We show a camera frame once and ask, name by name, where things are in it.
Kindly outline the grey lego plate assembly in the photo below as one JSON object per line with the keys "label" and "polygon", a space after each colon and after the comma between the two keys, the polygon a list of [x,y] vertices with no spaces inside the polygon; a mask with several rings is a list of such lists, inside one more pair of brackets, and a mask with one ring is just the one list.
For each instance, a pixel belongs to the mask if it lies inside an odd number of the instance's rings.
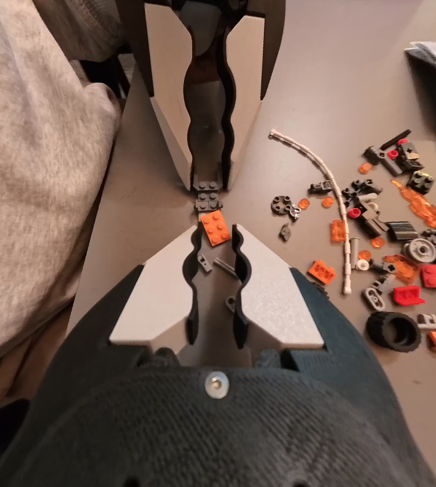
{"label": "grey lego plate assembly", "polygon": [[195,169],[192,188],[196,192],[195,210],[198,215],[221,210],[223,206],[220,200],[220,193],[223,190],[222,163],[217,162],[216,164],[214,180],[201,180]]}

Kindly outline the transparent orange lego flame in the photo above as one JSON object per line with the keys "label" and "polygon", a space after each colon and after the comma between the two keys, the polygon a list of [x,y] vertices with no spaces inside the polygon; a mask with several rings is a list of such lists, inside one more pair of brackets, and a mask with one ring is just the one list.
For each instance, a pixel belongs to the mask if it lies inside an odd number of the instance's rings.
{"label": "transparent orange lego flame", "polygon": [[402,185],[398,180],[391,180],[401,196],[410,203],[410,210],[421,218],[428,228],[436,229],[436,206],[424,196],[408,186]]}

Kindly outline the large black lego tyre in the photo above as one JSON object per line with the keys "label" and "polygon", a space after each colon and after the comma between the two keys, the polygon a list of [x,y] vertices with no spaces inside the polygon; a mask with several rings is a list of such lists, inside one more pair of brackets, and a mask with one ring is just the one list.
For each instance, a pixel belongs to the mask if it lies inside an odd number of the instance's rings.
{"label": "large black lego tyre", "polygon": [[416,322],[396,312],[372,313],[366,322],[366,332],[376,345],[400,353],[416,350],[422,338]]}

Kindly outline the person's grey clothing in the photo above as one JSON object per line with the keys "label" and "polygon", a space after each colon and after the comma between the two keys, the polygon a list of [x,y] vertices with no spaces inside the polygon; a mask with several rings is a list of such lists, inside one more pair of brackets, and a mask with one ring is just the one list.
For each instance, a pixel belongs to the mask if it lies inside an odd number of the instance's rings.
{"label": "person's grey clothing", "polygon": [[33,1],[0,1],[0,407],[63,340],[121,118],[70,62]]}

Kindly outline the dark grey cloth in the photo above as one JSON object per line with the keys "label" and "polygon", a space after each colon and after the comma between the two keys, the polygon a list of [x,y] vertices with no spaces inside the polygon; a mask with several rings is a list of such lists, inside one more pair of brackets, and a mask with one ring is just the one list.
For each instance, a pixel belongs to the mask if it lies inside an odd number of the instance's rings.
{"label": "dark grey cloth", "polygon": [[102,62],[126,43],[116,1],[33,1],[69,61]]}

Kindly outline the pile of mixed lego pieces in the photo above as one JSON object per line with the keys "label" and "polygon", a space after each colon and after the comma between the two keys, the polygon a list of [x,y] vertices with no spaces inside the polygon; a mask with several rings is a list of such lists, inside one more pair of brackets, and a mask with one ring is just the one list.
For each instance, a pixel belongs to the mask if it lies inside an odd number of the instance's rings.
{"label": "pile of mixed lego pieces", "polygon": [[[399,182],[426,197],[435,179],[424,172],[410,134],[408,129],[378,147],[368,147],[363,153],[366,162],[359,171],[367,173],[371,167],[382,165],[392,176],[408,175],[405,184]],[[382,221],[380,211],[372,207],[375,197],[382,191],[372,179],[352,181],[341,191],[347,216],[357,222],[374,247],[383,246],[385,234],[401,245],[401,256],[385,258],[386,263],[395,267],[392,272],[398,280],[411,285],[421,279],[425,288],[436,289],[436,229],[425,224],[427,229],[419,232],[409,221]]]}

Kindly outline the round dark grey lego plate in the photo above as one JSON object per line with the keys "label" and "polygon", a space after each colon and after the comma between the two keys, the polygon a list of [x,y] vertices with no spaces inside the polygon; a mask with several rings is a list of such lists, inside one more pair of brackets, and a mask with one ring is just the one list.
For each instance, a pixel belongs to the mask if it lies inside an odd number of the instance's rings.
{"label": "round dark grey lego plate", "polygon": [[288,215],[292,209],[292,200],[287,195],[276,196],[271,202],[271,210],[276,215]]}

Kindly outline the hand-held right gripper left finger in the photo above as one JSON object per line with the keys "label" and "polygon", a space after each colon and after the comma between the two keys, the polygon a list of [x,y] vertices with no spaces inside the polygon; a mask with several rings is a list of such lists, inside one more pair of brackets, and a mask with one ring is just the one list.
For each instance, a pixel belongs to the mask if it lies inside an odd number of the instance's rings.
{"label": "hand-held right gripper left finger", "polygon": [[117,345],[162,347],[178,353],[198,334],[197,254],[202,225],[193,225],[148,259],[109,340]]}

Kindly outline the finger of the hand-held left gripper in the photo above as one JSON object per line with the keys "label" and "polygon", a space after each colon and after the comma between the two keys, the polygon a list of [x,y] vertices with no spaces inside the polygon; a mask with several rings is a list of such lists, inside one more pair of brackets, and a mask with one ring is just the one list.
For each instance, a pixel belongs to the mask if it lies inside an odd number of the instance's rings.
{"label": "finger of the hand-held left gripper", "polygon": [[221,118],[224,145],[222,179],[230,190],[240,172],[251,132],[262,105],[265,19],[245,15],[223,36],[219,75],[225,93]]}
{"label": "finger of the hand-held left gripper", "polygon": [[193,157],[188,143],[190,115],[184,83],[192,61],[192,37],[172,8],[144,3],[149,42],[155,115],[172,161],[187,190],[191,189]]}

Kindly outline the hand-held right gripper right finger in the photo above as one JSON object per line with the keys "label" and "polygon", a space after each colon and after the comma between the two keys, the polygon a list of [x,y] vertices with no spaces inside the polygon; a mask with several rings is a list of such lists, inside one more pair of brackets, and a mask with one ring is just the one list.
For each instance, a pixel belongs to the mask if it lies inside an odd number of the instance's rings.
{"label": "hand-held right gripper right finger", "polygon": [[238,223],[233,225],[232,248],[240,281],[233,314],[238,348],[246,349],[251,360],[263,351],[324,349],[292,268]]}

